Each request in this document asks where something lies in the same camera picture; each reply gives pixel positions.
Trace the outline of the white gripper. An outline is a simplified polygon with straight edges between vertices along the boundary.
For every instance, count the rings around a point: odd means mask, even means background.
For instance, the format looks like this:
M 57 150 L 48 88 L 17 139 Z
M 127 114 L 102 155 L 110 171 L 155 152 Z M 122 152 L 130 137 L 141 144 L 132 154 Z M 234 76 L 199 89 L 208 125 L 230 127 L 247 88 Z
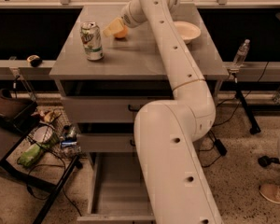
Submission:
M 117 35 L 124 31 L 124 24 L 130 28 L 137 27 L 147 21 L 139 0 L 131 0 L 121 10 L 120 17 L 116 17 L 103 30 L 105 36 Z

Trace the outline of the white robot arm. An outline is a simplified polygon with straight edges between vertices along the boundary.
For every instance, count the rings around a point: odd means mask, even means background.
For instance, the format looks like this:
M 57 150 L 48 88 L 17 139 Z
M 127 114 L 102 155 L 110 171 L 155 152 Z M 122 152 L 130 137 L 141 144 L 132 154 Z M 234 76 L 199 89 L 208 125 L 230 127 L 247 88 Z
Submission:
M 113 22 L 154 34 L 174 98 L 144 105 L 134 121 L 134 141 L 157 224 L 223 224 L 193 143 L 216 119 L 207 83 L 175 28 L 179 0 L 132 0 Z

